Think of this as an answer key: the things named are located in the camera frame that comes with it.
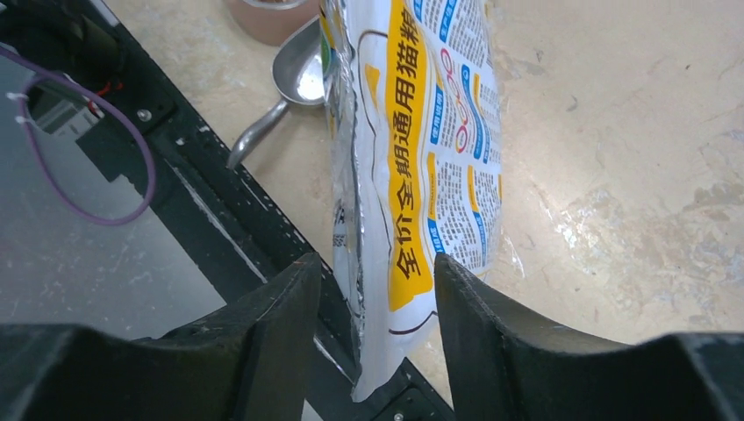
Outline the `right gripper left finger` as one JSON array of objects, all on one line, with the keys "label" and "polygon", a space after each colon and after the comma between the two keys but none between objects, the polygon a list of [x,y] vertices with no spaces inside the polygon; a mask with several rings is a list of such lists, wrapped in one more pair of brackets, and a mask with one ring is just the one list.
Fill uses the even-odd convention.
[{"label": "right gripper left finger", "polygon": [[3,325],[4,420],[298,420],[321,262],[308,253],[234,303],[158,339]]}]

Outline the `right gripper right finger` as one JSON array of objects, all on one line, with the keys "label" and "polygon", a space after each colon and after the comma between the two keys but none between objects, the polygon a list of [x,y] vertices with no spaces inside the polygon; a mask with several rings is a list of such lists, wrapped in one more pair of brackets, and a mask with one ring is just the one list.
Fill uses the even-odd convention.
[{"label": "right gripper right finger", "polygon": [[740,420],[743,337],[672,333],[626,345],[562,325],[435,260],[459,420]]}]

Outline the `pet food bag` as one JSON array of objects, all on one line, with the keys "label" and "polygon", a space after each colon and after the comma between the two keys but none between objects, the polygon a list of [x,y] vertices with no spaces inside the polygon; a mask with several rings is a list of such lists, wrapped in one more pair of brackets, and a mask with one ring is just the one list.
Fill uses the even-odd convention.
[{"label": "pet food bag", "polygon": [[324,1],[333,275],[370,398],[437,323],[434,262],[493,269],[501,117],[484,1]]}]

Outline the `metal food scoop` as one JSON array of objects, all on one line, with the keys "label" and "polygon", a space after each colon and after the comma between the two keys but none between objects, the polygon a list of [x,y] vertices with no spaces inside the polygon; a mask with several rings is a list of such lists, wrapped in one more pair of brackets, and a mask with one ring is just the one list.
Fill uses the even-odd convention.
[{"label": "metal food scoop", "polygon": [[280,45],[271,68],[280,100],[238,137],[227,158],[228,169],[241,164],[291,105],[316,108],[325,103],[320,41],[319,19],[314,18]]}]

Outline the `pink double pet bowl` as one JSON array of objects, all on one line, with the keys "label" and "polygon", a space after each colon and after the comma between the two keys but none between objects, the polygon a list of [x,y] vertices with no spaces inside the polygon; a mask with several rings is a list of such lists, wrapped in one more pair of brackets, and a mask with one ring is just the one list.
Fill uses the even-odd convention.
[{"label": "pink double pet bowl", "polygon": [[226,0],[224,5],[243,32],[269,46],[280,46],[319,13],[318,0]]}]

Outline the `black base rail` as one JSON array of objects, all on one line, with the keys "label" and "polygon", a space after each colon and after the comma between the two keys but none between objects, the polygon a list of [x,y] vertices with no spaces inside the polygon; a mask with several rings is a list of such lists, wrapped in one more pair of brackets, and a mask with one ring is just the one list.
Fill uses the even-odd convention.
[{"label": "black base rail", "polygon": [[[158,339],[318,255],[227,155],[103,2],[2,2],[1,328]],[[301,418],[453,419],[409,362],[353,402],[349,316],[320,262]]]}]

